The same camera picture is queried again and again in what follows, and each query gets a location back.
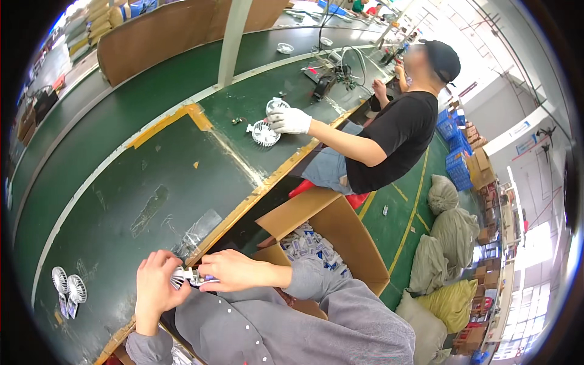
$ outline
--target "hand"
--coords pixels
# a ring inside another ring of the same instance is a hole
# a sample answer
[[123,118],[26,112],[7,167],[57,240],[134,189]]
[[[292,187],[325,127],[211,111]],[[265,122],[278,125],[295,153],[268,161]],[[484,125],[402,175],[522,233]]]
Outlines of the hand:
[[232,249],[205,255],[199,274],[213,275],[219,283],[201,285],[201,291],[240,291],[253,287],[287,288],[292,280],[292,268],[252,260]]
[[383,81],[375,79],[373,80],[373,85],[371,85],[371,87],[373,88],[377,100],[382,101],[387,99],[387,87]]
[[154,336],[158,332],[158,321],[162,313],[181,305],[190,294],[190,285],[185,280],[177,290],[171,285],[171,275],[182,260],[172,252],[158,250],[148,259],[142,260],[136,273],[136,332]]
[[296,108],[276,107],[266,118],[276,133],[307,134],[312,117]]
[[394,71],[396,74],[399,75],[399,77],[402,77],[403,75],[405,75],[404,67],[401,65],[395,65]]

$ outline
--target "white glove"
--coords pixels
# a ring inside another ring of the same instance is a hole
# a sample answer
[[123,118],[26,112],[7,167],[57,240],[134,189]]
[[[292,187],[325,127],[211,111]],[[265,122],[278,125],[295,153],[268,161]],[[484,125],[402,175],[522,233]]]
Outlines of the white glove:
[[266,118],[276,133],[307,134],[312,117],[296,108],[275,107]]

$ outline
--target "sleeve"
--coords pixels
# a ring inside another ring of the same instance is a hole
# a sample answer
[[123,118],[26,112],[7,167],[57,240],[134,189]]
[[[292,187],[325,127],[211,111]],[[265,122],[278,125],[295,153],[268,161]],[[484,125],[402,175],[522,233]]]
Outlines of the sleeve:
[[154,336],[132,332],[126,351],[136,365],[172,365],[172,337],[163,329]]
[[389,156],[422,125],[423,103],[402,98],[363,131]]
[[329,321],[377,338],[399,339],[404,351],[413,354],[412,327],[393,313],[358,279],[345,279],[305,256],[292,263],[292,281],[286,293],[320,303]]

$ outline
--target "blue jeans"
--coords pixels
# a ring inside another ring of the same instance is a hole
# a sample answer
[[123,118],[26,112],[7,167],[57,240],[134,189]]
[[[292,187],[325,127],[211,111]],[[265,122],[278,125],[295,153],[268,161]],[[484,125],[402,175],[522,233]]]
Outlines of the blue jeans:
[[[343,132],[349,134],[359,134],[362,130],[362,126],[351,121],[343,128]],[[302,177],[316,186],[328,187],[343,195],[354,194],[347,178],[345,156],[331,147],[323,148],[316,155],[302,173]]]

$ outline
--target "window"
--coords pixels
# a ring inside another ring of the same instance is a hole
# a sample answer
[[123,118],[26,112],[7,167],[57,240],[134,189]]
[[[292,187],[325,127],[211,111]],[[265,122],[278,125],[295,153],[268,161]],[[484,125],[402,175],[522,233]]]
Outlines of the window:
[[524,288],[512,295],[503,338],[493,360],[509,359],[531,349],[544,327],[550,283]]

